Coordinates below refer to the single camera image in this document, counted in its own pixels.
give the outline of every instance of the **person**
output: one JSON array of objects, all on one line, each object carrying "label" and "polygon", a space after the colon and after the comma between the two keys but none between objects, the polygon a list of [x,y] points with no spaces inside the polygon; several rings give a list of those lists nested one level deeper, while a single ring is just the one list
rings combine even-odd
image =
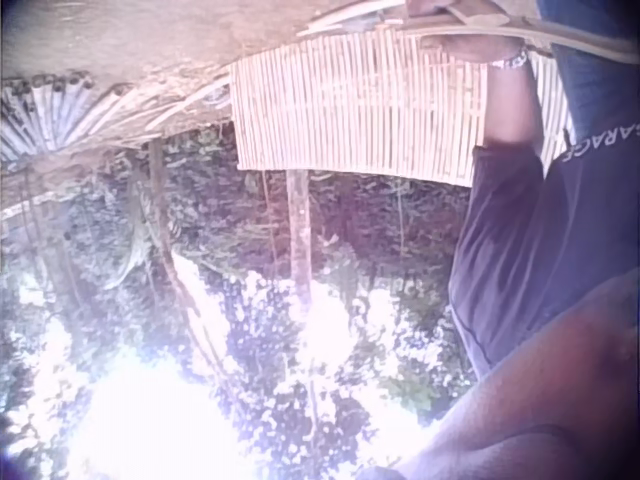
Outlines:
[{"label": "person", "polygon": [[[420,15],[452,3],[408,0],[407,8]],[[637,41],[637,2],[537,3],[545,20]],[[474,150],[449,285],[479,382],[419,454],[360,477],[640,478],[638,66],[553,47],[575,142],[545,176],[541,107],[523,42],[458,36],[440,45],[489,64],[484,141]]]}]

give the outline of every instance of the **tree trunk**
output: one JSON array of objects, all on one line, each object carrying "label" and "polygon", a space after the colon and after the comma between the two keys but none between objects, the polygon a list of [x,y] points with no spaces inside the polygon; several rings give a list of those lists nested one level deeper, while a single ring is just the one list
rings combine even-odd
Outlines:
[{"label": "tree trunk", "polygon": [[287,171],[289,228],[291,231],[291,279],[294,284],[292,314],[305,323],[311,309],[311,220],[309,176],[306,170]]},{"label": "tree trunk", "polygon": [[[292,319],[303,327],[308,325],[311,298],[311,218],[309,215],[309,174],[306,170],[287,170],[287,197],[289,201],[289,228],[291,231],[291,279],[294,285]],[[318,477],[315,435],[318,426],[318,402],[314,385],[313,355],[307,366],[307,393],[311,406],[311,478]]]}]

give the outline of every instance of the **thigh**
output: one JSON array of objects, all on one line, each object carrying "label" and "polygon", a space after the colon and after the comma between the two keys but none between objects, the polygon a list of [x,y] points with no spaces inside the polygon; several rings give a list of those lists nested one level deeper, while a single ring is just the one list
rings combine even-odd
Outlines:
[{"label": "thigh", "polygon": [[[544,20],[584,31],[638,41],[634,0],[537,0]],[[640,67],[605,60],[571,48],[553,53],[569,102],[578,141],[640,119]]]}]

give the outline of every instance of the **green foliage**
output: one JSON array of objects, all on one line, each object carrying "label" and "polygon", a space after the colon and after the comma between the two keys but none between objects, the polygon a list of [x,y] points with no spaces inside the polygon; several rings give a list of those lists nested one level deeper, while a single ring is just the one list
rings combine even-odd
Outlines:
[{"label": "green foliage", "polygon": [[[427,424],[471,384],[446,310],[468,192],[312,172],[314,277],[337,292],[356,341],[328,379],[334,387],[310,392],[308,371],[298,363],[302,326],[289,318],[288,292],[276,286],[289,276],[285,176],[267,173],[265,192],[261,174],[237,170],[234,149],[232,131],[223,139],[214,131],[188,132],[165,144],[169,213],[180,229],[173,246],[200,267],[210,293],[223,295],[230,325],[225,360],[231,361],[224,365],[231,387],[217,385],[217,398],[247,451],[263,460],[262,478],[332,478],[341,466],[360,461],[359,442],[375,435],[369,412],[353,398],[360,386],[379,385]],[[15,228],[3,244],[0,413],[7,419],[7,412],[33,396],[35,370],[25,352],[41,352],[52,314],[72,337],[70,365],[89,378],[73,398],[58,402],[56,416],[65,427],[55,441],[28,449],[25,467],[46,460],[63,476],[69,432],[86,413],[91,385],[109,371],[121,349],[135,350],[150,363],[171,356],[193,375],[194,346],[157,251],[152,249],[146,264],[122,285],[103,288],[129,248],[125,157],[148,168],[145,151],[118,155],[110,171],[98,174],[80,195],[43,209],[42,238],[31,225],[31,238]],[[250,271],[267,279],[251,295]],[[44,306],[20,303],[27,273],[40,281]],[[382,328],[370,321],[376,289],[391,292],[394,325]],[[434,348],[435,361],[427,355]],[[397,373],[390,369],[394,364]],[[318,377],[326,379],[322,366]],[[331,407],[315,430],[310,394]],[[20,440],[14,430],[5,422],[2,446]]]},{"label": "green foliage", "polygon": [[[298,364],[300,326],[289,318],[288,292],[261,282],[252,297],[239,282],[225,285],[229,355],[240,367],[244,417],[235,427],[248,452],[265,459],[263,478],[331,478],[345,461],[357,461],[361,433],[370,438],[369,414],[353,398],[330,392],[335,414],[312,431],[305,371]],[[228,396],[223,405],[232,408]]]}]

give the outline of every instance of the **woven bamboo panel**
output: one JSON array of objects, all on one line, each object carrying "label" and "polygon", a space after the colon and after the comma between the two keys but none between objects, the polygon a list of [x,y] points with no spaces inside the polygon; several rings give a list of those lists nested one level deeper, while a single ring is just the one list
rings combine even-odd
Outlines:
[{"label": "woven bamboo panel", "polygon": [[[548,164],[569,123],[555,63],[534,56]],[[336,35],[231,67],[243,170],[313,169],[469,186],[483,137],[486,67],[393,31]]]}]

